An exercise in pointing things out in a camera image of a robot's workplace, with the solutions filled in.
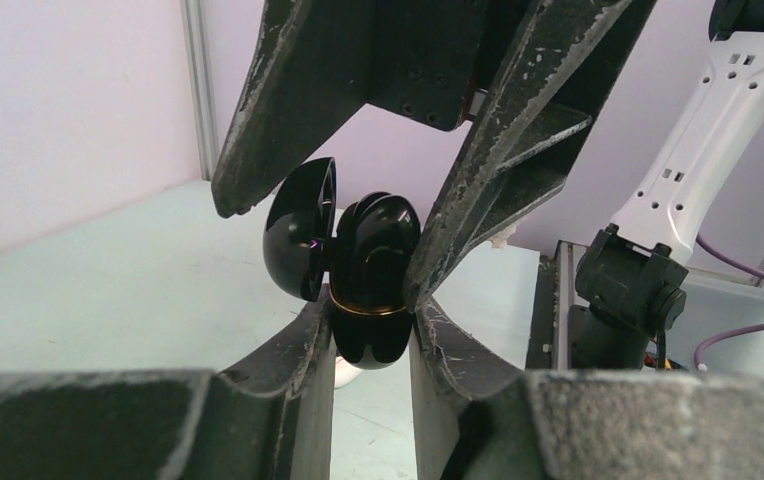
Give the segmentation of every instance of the gold ring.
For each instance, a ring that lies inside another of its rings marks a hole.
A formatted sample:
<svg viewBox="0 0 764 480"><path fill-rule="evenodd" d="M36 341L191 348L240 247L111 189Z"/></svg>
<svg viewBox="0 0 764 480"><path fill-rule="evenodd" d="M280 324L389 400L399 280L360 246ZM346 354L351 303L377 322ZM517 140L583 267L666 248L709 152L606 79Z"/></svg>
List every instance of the gold ring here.
<svg viewBox="0 0 764 480"><path fill-rule="evenodd" d="M353 310L352 308L349 308L349 307L346 307L346 306L342 305L340 302L338 302L337 299L335 299L334 295L329 295L329 298L332 299L332 303L334 303L335 306L338 307L339 310L343 310L343 311L345 311L347 313L352 313L353 315L364 315L364 316L367 316L367 317L381 317L381 316L384 316L384 315L392 315L392 314L395 314L395 313L400 313L400 312L402 312L402 311L404 311L406 309L406 306L403 305L402 307L394 309L394 310L385 310L383 312L378 312L378 313L360 312L358 310Z"/></svg>

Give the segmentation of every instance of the black bracket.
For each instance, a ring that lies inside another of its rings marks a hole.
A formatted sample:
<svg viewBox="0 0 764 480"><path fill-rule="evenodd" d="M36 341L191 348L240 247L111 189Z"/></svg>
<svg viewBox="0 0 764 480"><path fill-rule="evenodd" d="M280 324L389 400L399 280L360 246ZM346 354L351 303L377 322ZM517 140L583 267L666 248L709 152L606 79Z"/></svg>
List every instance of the black bracket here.
<svg viewBox="0 0 764 480"><path fill-rule="evenodd" d="M734 32L764 32L764 0L718 0L709 21L709 37L727 40Z"/></svg>
<svg viewBox="0 0 764 480"><path fill-rule="evenodd" d="M576 290L602 321L623 324L652 338L670 329L685 309L685 292L679 287L688 270L669 255L665 245L645 251L619 237L616 225L609 225L582 257Z"/></svg>

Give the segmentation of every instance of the light blue table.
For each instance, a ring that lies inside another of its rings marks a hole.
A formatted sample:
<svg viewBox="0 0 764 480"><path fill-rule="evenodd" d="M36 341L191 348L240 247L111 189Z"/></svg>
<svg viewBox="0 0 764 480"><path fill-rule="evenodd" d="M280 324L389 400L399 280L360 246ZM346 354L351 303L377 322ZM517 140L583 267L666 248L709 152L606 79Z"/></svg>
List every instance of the light blue table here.
<svg viewBox="0 0 764 480"><path fill-rule="evenodd" d="M269 200L231 220L190 183L0 255L0 372L225 368L303 302L262 263ZM523 367L538 254L476 249L436 297ZM333 479L415 478L408 355L335 395Z"/></svg>

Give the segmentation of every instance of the screw hole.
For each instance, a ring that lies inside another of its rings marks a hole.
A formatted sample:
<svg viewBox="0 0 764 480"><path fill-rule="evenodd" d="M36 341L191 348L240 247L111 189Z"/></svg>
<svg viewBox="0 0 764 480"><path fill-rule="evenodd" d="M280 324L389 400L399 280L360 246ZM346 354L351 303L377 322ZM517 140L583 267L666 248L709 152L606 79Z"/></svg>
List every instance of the screw hole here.
<svg viewBox="0 0 764 480"><path fill-rule="evenodd" d="M423 68L420 65L412 65L409 67L409 78L412 80L420 80L423 76Z"/></svg>

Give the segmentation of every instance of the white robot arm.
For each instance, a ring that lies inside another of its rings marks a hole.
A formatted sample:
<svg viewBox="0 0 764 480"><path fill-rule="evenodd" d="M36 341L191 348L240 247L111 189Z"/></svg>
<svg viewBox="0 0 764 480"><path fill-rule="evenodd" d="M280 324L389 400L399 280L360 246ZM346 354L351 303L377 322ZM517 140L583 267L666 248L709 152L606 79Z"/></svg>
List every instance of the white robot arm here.
<svg viewBox="0 0 764 480"><path fill-rule="evenodd" d="M764 1L718 6L709 58L682 117L579 263L576 290L596 327L575 343L575 358L586 359L578 367L640 366L653 337L663 349L685 307L680 287L703 218L764 122Z"/></svg>
<svg viewBox="0 0 764 480"><path fill-rule="evenodd" d="M620 236L671 249L685 264L706 211L764 122L764 32L712 42L682 117L647 176L611 220Z"/></svg>

